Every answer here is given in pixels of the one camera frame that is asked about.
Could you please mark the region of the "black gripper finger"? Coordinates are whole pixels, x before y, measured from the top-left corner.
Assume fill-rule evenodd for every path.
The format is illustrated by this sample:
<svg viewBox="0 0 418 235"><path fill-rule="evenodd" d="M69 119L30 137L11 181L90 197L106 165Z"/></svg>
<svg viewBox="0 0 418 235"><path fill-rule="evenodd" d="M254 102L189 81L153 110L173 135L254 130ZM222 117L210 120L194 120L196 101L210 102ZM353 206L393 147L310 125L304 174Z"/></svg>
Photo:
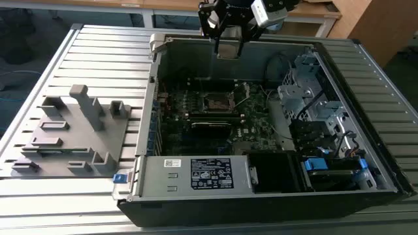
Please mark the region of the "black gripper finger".
<svg viewBox="0 0 418 235"><path fill-rule="evenodd" d="M260 27L258 24L246 24L241 26L238 57L241 57L245 43L250 41L257 41L262 33L264 33L264 28Z"/></svg>
<svg viewBox="0 0 418 235"><path fill-rule="evenodd" d="M213 3L200 3L200 21L202 35L216 40L214 54L220 53L221 36L228 26L229 4L226 1L214 1Z"/></svg>

